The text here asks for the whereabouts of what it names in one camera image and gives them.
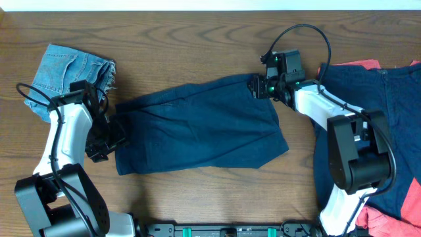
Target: green connector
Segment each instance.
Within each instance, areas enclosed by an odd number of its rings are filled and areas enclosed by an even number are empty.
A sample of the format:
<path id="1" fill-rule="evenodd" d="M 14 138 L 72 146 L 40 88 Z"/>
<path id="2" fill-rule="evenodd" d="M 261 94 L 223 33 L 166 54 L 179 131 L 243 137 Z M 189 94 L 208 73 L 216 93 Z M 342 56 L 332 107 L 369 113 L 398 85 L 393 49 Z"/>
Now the green connector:
<path id="1" fill-rule="evenodd" d="M 268 228 L 268 237 L 276 237 L 276 229 Z"/>
<path id="2" fill-rule="evenodd" d="M 183 237 L 191 237 L 191 229 L 183 228 Z"/>

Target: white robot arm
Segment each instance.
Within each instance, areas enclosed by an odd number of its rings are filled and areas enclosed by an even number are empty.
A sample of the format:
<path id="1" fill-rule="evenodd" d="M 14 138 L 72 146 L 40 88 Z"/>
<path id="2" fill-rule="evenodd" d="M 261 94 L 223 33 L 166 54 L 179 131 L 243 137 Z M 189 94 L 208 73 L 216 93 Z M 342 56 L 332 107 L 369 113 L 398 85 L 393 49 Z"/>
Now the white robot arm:
<path id="1" fill-rule="evenodd" d="M 108 211 L 95 186 L 83 170 L 85 152 L 94 162 L 107 160 L 107 154 L 125 145 L 124 132 L 118 124 L 107 122 L 99 112 L 97 93 L 86 81 L 70 86 L 70 93 L 52 99 L 61 114 L 55 169 L 66 189 L 90 221 L 96 236 L 134 237 L 131 215 Z M 50 209 L 46 204 L 63 196 L 54 182 L 51 150 L 59 127 L 58 114 L 51 110 L 51 128 L 41 161 L 34 175 L 16 183 L 15 194 L 34 236 L 90 236 L 72 206 Z"/>
<path id="2" fill-rule="evenodd" d="M 385 140 L 367 121 L 376 121 L 384 134 L 389 134 L 386 118 L 381 111 L 365 111 L 347 104 L 332 95 L 318 81 L 305 80 L 298 50 L 270 52 L 262 63 L 266 75 L 256 75 L 249 83 L 254 98 L 281 101 L 294 111 L 309 116 L 328 133 L 328 167 L 335 182 L 329 201 L 320 213 L 320 224 L 325 235 L 338 236 L 355 229 L 361 212 L 360 203 L 376 192 L 391 176 L 389 150 Z M 370 141 L 370 151 L 377 159 L 360 159 L 355 142 Z"/>

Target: denim shorts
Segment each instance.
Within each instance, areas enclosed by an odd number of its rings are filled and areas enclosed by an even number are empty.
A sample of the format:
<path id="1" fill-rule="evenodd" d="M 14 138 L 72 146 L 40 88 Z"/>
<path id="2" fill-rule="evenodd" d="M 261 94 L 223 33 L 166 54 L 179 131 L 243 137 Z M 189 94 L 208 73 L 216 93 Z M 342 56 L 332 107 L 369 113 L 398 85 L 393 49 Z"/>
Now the denim shorts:
<path id="1" fill-rule="evenodd" d="M 371 197 L 368 204 L 400 219 L 413 178 L 421 182 L 421 64 L 370 70 L 363 66 L 329 66 L 323 85 L 349 104 L 363 109 L 381 109 L 385 113 L 396 158 L 397 179 L 392 190 Z M 317 125 L 314 130 L 317 139 L 314 181 L 323 208 L 334 183 L 328 170 L 326 131 Z"/>
<path id="2" fill-rule="evenodd" d="M 79 80 L 87 80 L 96 88 L 104 92 L 112 89 L 114 82 L 115 64 L 111 60 L 102 59 L 95 55 L 84 53 L 76 49 L 58 45 L 48 45 L 32 85 L 49 97 L 55 97 L 70 90 L 70 83 Z M 42 103 L 48 104 L 42 95 L 33 92 L 29 96 Z M 102 93 L 98 91 L 98 99 L 101 100 Z M 38 105 L 28 99 L 25 104 L 39 115 L 45 122 L 50 122 L 47 108 Z"/>
<path id="3" fill-rule="evenodd" d="M 188 84 L 116 106 L 129 145 L 118 173 L 197 167 L 259 168 L 288 150 L 269 99 L 253 99 L 252 74 Z"/>

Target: wood grain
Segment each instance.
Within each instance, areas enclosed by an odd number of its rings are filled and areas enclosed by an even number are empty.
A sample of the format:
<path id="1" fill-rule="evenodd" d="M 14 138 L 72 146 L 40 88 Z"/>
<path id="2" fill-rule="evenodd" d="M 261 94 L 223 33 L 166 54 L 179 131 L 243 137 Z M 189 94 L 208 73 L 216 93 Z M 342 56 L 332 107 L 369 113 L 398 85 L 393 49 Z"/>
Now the wood grain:
<path id="1" fill-rule="evenodd" d="M 111 105 L 186 83 L 264 72 L 259 55 L 296 23 L 317 25 L 332 45 L 332 63 L 379 59 L 383 67 L 421 58 L 417 11 L 6 13 L 0 26 L 0 236 L 31 236 L 14 196 L 32 174 L 49 124 L 23 104 L 17 82 L 30 84 L 48 43 L 117 62 Z M 277 50 L 299 48 L 308 78 L 327 57 L 312 30 L 290 32 Z M 278 223 L 317 216 L 314 134 L 307 117 L 274 104 L 290 150 L 260 169 L 206 167 L 118 176 L 114 156 L 86 171 L 113 211 L 145 221 Z"/>
<path id="2" fill-rule="evenodd" d="M 0 25 L 1 25 L 1 21 L 3 20 L 4 14 L 5 14 L 4 10 L 0 7 Z"/>

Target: dark blue shorts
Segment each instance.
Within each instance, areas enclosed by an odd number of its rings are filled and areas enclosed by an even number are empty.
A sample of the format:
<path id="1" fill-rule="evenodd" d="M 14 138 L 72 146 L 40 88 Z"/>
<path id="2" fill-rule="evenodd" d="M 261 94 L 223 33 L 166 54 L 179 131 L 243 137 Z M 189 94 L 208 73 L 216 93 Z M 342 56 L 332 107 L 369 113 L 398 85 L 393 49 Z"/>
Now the dark blue shorts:
<path id="1" fill-rule="evenodd" d="M 387 116 L 397 181 L 391 191 L 371 197 L 368 204 L 399 219 L 412 179 L 421 182 L 421 64 L 371 70 L 363 66 L 330 66 L 323 80 L 330 93 L 347 103 L 363 109 L 381 109 Z M 328 170 L 326 131 L 318 125 L 314 131 L 314 181 L 323 208 L 334 183 Z"/>
<path id="2" fill-rule="evenodd" d="M 288 150 L 269 99 L 253 99 L 252 74 L 188 84 L 116 106 L 130 145 L 119 174 L 195 167 L 259 168 Z"/>

